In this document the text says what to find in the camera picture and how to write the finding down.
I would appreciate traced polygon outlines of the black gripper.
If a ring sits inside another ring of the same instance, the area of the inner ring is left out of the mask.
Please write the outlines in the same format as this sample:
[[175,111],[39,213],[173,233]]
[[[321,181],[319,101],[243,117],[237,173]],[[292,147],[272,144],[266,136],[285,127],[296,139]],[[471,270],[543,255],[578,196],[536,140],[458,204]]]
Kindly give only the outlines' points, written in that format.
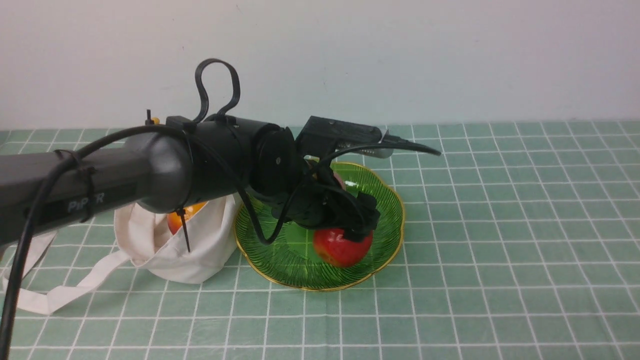
[[330,166],[322,166],[309,180],[304,173],[272,182],[271,214],[281,215],[307,230],[341,229],[345,239],[362,243],[377,228],[381,214],[377,199],[366,193],[343,190]]

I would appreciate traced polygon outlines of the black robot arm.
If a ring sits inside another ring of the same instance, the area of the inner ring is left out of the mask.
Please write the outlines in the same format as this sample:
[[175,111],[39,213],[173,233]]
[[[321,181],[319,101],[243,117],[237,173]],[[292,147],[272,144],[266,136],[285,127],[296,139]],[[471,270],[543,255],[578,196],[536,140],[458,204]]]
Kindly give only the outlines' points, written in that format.
[[78,150],[1,157],[1,244],[11,246],[94,215],[137,203],[170,214],[238,194],[270,207],[278,223],[309,230],[341,229],[359,243],[377,228],[370,194],[351,194],[330,173],[340,137],[331,121],[313,117],[325,134],[295,139],[289,129],[226,117],[121,130]]

